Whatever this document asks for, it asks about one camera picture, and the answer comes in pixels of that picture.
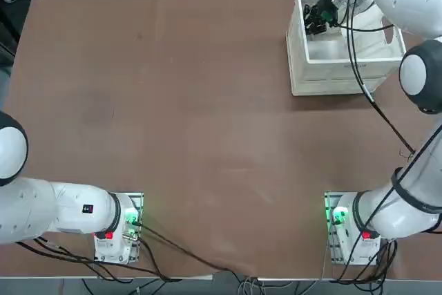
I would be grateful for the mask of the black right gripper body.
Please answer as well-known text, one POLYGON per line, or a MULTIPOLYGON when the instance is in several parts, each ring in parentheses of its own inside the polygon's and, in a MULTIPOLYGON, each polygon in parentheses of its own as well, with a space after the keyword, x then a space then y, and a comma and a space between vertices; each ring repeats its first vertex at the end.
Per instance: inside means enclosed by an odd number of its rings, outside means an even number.
POLYGON ((316 8, 319 16, 325 21, 338 20, 338 8, 333 4, 332 0, 319 0, 316 8))

